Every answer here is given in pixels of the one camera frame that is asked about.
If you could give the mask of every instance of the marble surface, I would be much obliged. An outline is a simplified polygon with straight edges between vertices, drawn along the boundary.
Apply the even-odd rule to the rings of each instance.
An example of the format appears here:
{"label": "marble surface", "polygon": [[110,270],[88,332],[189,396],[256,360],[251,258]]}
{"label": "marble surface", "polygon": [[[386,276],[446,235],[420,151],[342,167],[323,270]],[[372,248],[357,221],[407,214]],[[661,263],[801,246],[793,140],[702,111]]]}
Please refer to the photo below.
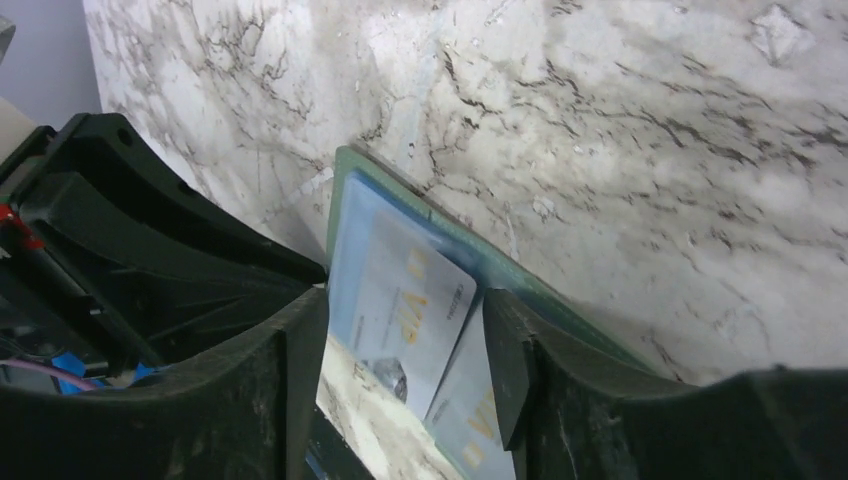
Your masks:
{"label": "marble surface", "polygon": [[845,2],[85,7],[104,109],[307,255],[360,142],[671,378],[848,365]]}
{"label": "marble surface", "polygon": [[462,478],[418,419],[333,337],[317,404],[375,478]]}

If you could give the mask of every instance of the electrical wire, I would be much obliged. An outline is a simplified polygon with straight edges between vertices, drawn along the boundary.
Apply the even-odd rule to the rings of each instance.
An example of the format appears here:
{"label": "electrical wire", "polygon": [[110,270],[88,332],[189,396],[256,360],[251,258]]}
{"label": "electrical wire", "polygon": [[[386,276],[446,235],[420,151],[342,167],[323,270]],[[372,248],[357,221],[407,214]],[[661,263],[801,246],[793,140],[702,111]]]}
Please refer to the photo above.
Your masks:
{"label": "electrical wire", "polygon": [[80,390],[87,392],[89,390],[94,390],[97,387],[94,383],[78,377],[73,373],[63,370],[58,367],[52,367],[49,365],[42,365],[40,363],[30,362],[28,360],[19,360],[17,358],[10,358],[7,360],[0,360],[0,365],[7,365],[9,367],[22,368],[24,370],[31,370],[33,372],[46,373],[51,377],[55,377],[59,380],[64,380],[71,385],[79,388]]}
{"label": "electrical wire", "polygon": [[16,340],[14,340],[13,338],[7,337],[6,335],[0,335],[0,348],[8,350],[8,351],[14,353],[17,356],[31,358],[31,359],[35,359],[35,360],[50,360],[52,358],[56,358],[59,355],[65,353],[64,348],[59,348],[59,349],[57,349],[53,352],[50,352],[48,354],[33,353],[31,351],[28,351],[26,348],[24,348],[24,346],[21,345],[20,343],[18,343]]}

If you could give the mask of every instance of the card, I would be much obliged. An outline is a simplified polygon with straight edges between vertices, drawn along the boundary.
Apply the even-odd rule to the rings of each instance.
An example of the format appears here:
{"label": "card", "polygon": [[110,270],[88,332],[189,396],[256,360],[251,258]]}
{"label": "card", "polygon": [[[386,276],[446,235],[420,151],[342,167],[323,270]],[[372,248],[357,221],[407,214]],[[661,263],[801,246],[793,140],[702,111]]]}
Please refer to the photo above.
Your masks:
{"label": "card", "polygon": [[348,345],[423,420],[477,284],[400,218],[375,214]]}
{"label": "card", "polygon": [[498,429],[482,310],[468,321],[424,425],[466,478],[513,479],[512,455]]}

